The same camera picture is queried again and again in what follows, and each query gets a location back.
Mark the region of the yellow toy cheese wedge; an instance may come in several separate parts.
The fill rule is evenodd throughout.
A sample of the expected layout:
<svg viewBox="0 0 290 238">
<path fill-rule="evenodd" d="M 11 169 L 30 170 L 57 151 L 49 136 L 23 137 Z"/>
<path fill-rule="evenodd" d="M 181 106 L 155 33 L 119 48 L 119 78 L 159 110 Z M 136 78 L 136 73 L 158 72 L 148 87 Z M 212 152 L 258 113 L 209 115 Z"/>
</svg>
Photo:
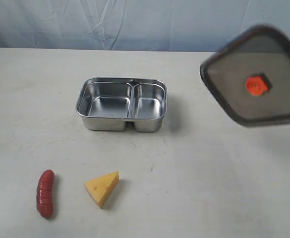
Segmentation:
<svg viewBox="0 0 290 238">
<path fill-rule="evenodd" d="M 116 171 L 89 180 L 84 186 L 96 205 L 102 209 L 118 182 L 119 171 Z"/>
</svg>

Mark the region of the red toy sausage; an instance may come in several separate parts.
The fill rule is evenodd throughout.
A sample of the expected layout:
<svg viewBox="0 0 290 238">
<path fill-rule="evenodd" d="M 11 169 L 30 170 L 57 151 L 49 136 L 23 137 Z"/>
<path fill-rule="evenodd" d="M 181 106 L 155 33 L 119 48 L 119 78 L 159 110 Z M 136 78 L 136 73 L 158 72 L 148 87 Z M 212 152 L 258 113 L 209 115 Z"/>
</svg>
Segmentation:
<svg viewBox="0 0 290 238">
<path fill-rule="evenodd" d="M 55 174 L 52 170 L 45 170 L 38 180 L 36 205 L 39 214 L 50 219 L 54 213 L 53 184 Z"/>
</svg>

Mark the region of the dark transparent lunch box lid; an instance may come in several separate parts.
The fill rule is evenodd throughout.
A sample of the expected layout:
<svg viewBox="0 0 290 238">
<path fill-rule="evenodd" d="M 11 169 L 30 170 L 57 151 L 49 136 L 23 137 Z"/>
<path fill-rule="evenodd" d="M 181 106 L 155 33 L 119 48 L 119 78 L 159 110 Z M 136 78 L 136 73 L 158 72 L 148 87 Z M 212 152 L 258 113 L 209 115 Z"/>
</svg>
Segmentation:
<svg viewBox="0 0 290 238">
<path fill-rule="evenodd" d="M 200 76 L 238 124 L 290 123 L 290 40 L 275 27 L 245 30 L 200 65 Z"/>
</svg>

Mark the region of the stainless steel lunch box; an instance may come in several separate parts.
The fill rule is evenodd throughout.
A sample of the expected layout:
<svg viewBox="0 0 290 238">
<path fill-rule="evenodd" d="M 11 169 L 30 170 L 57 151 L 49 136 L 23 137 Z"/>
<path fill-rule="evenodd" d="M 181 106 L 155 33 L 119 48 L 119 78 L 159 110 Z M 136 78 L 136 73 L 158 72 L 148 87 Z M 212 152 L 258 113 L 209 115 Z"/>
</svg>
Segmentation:
<svg viewBox="0 0 290 238">
<path fill-rule="evenodd" d="M 156 132 L 167 112 L 167 87 L 155 79 L 95 77 L 80 91 L 76 112 L 89 130 Z"/>
</svg>

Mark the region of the blue wrinkled backdrop cloth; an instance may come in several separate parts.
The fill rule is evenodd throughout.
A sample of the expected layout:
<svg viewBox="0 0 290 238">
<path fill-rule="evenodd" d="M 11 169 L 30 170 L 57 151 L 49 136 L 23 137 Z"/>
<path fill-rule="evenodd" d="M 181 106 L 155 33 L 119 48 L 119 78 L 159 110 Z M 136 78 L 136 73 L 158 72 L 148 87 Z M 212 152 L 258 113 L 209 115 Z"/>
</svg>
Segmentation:
<svg viewBox="0 0 290 238">
<path fill-rule="evenodd" d="M 213 52 L 290 0 L 0 0 L 0 47 Z"/>
</svg>

